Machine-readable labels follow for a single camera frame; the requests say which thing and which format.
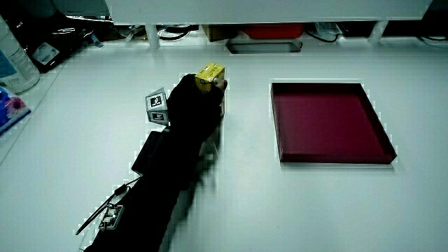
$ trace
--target red object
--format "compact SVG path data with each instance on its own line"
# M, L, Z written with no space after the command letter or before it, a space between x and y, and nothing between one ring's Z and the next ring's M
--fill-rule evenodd
M303 33L303 24L246 24L241 30L252 39L296 39Z
M359 83L273 83L281 162L390 164L396 152Z

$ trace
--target black cable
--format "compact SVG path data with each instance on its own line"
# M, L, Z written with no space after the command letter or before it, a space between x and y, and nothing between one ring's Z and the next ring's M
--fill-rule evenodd
M134 179L133 181L126 183L125 186L128 186L128 185L132 184L133 182L138 181L140 178L141 177L138 177L138 178Z
M317 39L317 40L320 40L320 41L322 41L322 42L326 42L326 43L333 43L333 42L336 42L337 38L339 38L339 34L336 34L335 39L333 39L332 41L328 41L328 40L325 40L325 39L323 39L323 38L319 38L319 37L316 36L316 35L311 34L311 32L309 32L309 31L305 31L305 32L306 32L308 35L310 35L311 37L313 37L313 38L315 38L315 39Z
M119 196L122 193L126 192L126 190L128 188L130 188L130 184L138 181L141 177L138 177L136 179L134 179L133 181L130 181L126 184L123 184L122 186L120 186L119 188L115 189L115 191L113 192L113 194L84 222L84 224L78 229L78 231L76 232L76 235L79 235L79 233L81 231L84 230L85 227L87 227L111 202L112 198L114 196Z
M178 39L182 39L184 36L189 35L191 31L197 31L199 30L198 24L190 24L187 27L161 27L161 30L158 31L159 39L165 40L165 41L175 41ZM163 32L169 32L173 34L180 34L178 36L173 37L166 37L162 36L161 34Z
M76 235L79 235L79 233L81 233L81 231L84 230L85 227L87 227L106 207L107 204L112 200L114 195L110 196L105 203L103 203L85 222L84 224L78 229L78 231L76 231Z
M441 48L441 49L448 49L448 47L442 47L442 46L436 46L436 45L431 45L431 44L428 44L428 42L426 42L422 37L417 37L421 42L423 42L423 43L425 43L426 45L428 45L428 46L433 46L433 47L435 47L435 48Z
M429 36L422 36L422 38L429 39L429 40L432 40L432 41L448 41L447 37L445 37L445 38L431 38Z

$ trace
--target yellow cube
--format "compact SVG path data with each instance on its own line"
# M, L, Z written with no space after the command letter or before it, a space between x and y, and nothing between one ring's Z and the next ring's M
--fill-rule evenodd
M211 90L211 86L224 80L224 66L209 62L207 65L196 73L195 82L197 88L204 92Z

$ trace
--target bottle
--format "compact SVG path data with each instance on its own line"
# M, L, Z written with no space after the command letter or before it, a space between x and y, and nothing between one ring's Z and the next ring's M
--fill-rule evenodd
M14 93L33 87L40 72L0 16L0 86Z

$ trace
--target white table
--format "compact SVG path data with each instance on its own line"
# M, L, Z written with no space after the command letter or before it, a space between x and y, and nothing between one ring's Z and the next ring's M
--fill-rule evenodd
M443 251L448 247L448 50L414 38L323 44L299 55L231 55L201 33L77 53L0 166L2 251L77 251L75 236L151 130L144 97L207 62L226 67L223 145L171 251ZM392 169L279 163L273 79L360 80L397 146Z

